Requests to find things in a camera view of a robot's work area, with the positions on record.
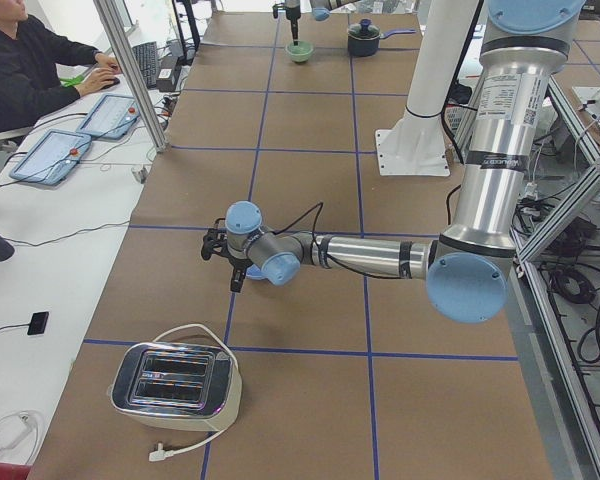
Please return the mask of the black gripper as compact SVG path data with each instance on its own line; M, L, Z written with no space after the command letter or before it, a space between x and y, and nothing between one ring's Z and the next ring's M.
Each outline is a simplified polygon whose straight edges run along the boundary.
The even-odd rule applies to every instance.
M301 6L299 0L279 0L272 6L272 15L277 19L281 13L284 13L285 18L290 21L292 44L298 45L299 42L299 25L298 20L301 18Z
M202 240L201 257L210 260L213 255L226 259L234 268L230 280L230 291L240 293L248 268L248 260L239 258L229 251L228 237L225 229L212 227L207 230Z

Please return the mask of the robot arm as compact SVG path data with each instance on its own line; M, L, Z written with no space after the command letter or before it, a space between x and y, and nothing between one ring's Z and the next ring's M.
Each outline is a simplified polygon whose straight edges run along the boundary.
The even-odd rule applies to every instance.
M508 297L516 253L510 228L542 103L551 76L567 61L581 7L578 1L432 3L403 117L375 137L379 171L397 183L395 212L435 224L438 234L413 242L400 240L396 227L387 238L274 230L257 205L239 201L205 234L202 257L231 264L232 291L246 276L283 285L304 265L343 268L382 280L420 279L432 306L449 319L493 318ZM447 89L480 13L487 22L475 106L466 116L469 147L458 199L443 220Z
M310 0L311 13L316 21L326 20L330 12L339 9L345 5L356 3L357 0ZM281 13L284 13L286 20L290 23L292 44L299 44L299 19L301 13L300 0L277 1L272 5L272 16L277 19Z

